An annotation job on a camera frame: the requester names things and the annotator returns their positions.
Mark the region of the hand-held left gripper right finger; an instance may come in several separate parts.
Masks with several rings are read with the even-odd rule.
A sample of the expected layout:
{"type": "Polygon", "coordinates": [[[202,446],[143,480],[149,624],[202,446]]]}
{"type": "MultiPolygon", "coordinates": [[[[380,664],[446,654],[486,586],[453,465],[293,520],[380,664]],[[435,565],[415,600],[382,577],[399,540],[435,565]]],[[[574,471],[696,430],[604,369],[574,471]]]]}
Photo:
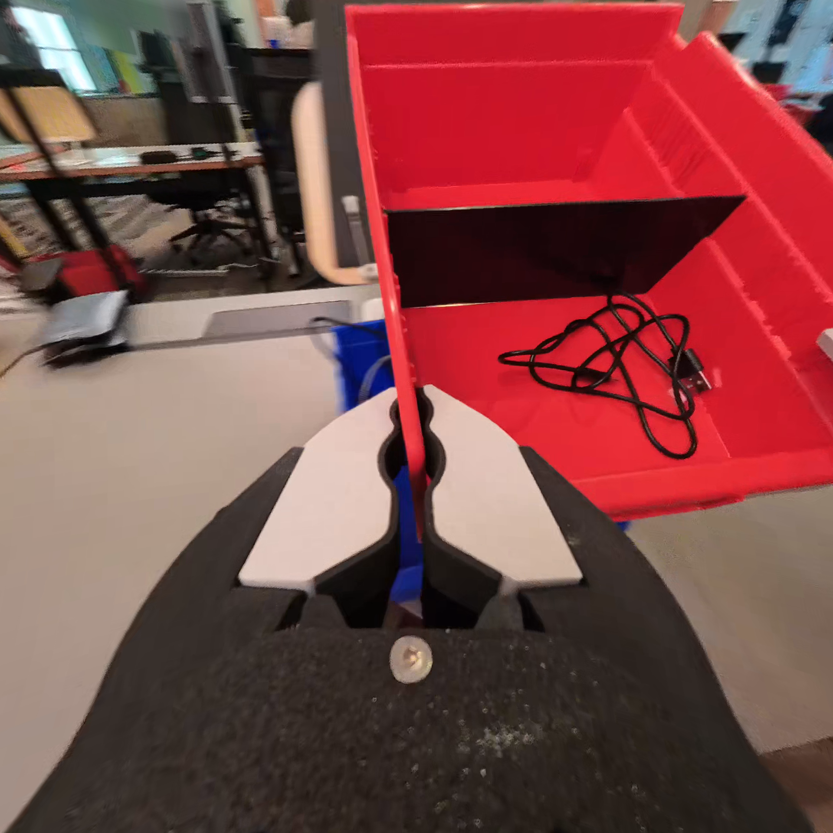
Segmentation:
{"type": "Polygon", "coordinates": [[[485,568],[486,583],[496,584],[487,597],[579,584],[581,569],[516,441],[439,387],[422,394],[424,437],[436,448],[426,532],[485,568]]]}

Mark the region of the wood-framed black board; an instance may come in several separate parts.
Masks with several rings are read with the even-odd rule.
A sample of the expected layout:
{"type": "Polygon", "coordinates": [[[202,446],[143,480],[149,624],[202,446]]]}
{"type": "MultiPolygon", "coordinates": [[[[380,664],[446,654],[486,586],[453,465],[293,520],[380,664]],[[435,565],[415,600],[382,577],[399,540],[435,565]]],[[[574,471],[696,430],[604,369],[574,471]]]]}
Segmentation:
{"type": "Polygon", "coordinates": [[[316,78],[305,83],[292,105],[291,125],[297,163],[307,260],[320,278],[341,286],[370,285],[361,277],[341,198],[360,201],[367,211],[357,150],[357,131],[348,71],[348,2],[287,2],[286,14],[302,43],[313,47],[316,78]]]}

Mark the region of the grey desk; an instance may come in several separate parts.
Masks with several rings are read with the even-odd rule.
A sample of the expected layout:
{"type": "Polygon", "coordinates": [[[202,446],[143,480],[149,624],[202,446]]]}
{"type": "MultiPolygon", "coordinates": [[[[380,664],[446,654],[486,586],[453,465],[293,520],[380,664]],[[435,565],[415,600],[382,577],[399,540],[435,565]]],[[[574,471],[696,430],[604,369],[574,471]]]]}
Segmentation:
{"type": "MultiPolygon", "coordinates": [[[[134,343],[2,380],[2,830],[61,758],[133,617],[224,505],[341,410],[315,340],[197,345],[202,302],[134,343]]],[[[637,521],[758,751],[831,738],[831,488],[637,521]]]]}

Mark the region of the red storage bin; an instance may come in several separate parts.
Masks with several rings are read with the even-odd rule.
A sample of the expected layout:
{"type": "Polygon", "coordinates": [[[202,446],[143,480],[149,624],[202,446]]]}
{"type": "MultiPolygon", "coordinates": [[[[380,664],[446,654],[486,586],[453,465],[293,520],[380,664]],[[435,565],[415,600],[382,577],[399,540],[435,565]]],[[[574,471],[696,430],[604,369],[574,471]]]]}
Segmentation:
{"type": "Polygon", "coordinates": [[[619,520],[831,484],[831,157],[663,3],[346,8],[411,482],[422,388],[619,520]],[[744,195],[647,293],[407,309],[387,215],[744,195]]]}

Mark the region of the black office chair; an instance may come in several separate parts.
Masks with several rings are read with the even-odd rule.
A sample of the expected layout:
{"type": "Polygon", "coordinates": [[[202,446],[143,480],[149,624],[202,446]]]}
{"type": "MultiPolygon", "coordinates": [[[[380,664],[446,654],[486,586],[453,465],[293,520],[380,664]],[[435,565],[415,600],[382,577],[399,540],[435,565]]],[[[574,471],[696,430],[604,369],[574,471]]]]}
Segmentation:
{"type": "Polygon", "coordinates": [[[168,211],[187,211],[191,225],[169,238],[174,253],[186,252],[193,264],[200,245],[224,238],[244,255],[252,255],[254,244],[247,223],[223,220],[218,211],[223,203],[237,196],[236,183],[220,170],[182,172],[180,175],[152,179],[147,196],[168,211]]]}

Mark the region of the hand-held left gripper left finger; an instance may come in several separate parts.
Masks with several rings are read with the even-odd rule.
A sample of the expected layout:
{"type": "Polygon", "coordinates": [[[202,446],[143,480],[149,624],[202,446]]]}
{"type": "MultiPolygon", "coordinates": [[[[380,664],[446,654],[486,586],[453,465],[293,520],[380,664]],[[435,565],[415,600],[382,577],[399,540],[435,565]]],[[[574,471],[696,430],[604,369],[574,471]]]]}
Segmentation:
{"type": "Polygon", "coordinates": [[[242,586],[316,592],[325,575],[396,529],[384,463],[396,400],[394,388],[383,390],[306,443],[238,573],[242,586]]]}

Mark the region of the wooden table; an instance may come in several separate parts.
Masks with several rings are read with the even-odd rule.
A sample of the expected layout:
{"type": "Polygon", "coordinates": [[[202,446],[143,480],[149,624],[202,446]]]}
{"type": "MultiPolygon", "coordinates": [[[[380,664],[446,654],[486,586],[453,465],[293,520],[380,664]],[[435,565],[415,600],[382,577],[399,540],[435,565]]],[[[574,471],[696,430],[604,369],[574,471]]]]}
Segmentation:
{"type": "Polygon", "coordinates": [[[54,151],[54,162],[62,171],[59,178],[35,150],[2,148],[2,236],[15,263],[92,247],[68,193],[84,200],[108,239],[142,266],[212,273],[228,266],[260,265],[273,255],[258,193],[265,163],[253,141],[54,151]],[[220,238],[200,245],[193,264],[186,252],[174,253],[169,243],[171,236],[192,224],[191,217],[187,211],[168,211],[151,201],[147,185],[182,172],[217,169],[234,179],[237,190],[218,215],[247,223],[254,251],[244,256],[220,238]]]}

